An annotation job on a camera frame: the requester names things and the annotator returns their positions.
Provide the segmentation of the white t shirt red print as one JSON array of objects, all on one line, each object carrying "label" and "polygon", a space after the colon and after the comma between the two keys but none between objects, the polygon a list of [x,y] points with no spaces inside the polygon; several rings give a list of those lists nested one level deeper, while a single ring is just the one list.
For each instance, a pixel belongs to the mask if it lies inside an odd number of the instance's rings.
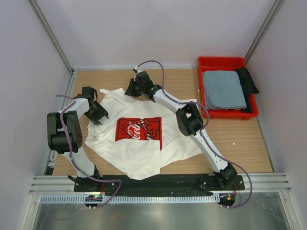
[{"label": "white t shirt red print", "polygon": [[173,162],[201,153],[181,134],[175,114],[167,108],[126,96],[122,88],[100,92],[108,118],[100,125],[89,123],[85,144],[129,178],[149,178]]}]

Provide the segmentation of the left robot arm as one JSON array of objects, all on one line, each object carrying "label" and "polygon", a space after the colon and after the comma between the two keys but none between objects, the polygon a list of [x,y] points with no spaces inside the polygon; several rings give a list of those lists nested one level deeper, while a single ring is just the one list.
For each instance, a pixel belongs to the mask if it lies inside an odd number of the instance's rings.
[{"label": "left robot arm", "polygon": [[85,186],[92,192],[98,191],[104,181],[83,149],[79,120],[84,115],[93,125],[101,125],[101,119],[108,118],[108,112],[97,102],[97,91],[90,86],[82,87],[82,93],[73,98],[60,94],[57,96],[67,98],[71,103],[47,115],[48,146],[69,160],[77,172],[77,183],[86,179]]}]

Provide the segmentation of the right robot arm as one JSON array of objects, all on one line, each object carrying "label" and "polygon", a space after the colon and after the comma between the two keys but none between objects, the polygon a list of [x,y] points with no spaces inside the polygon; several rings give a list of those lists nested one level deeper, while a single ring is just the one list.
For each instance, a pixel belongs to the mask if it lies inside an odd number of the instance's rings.
[{"label": "right robot arm", "polygon": [[133,69],[135,77],[130,79],[125,91],[127,96],[145,96],[146,99],[160,104],[176,115],[179,131],[189,137],[199,147],[209,161],[216,184],[220,189],[231,187],[237,176],[237,171],[230,161],[226,160],[208,137],[198,105],[193,101],[184,102],[170,94],[158,84],[154,84],[148,73],[141,69]]}]

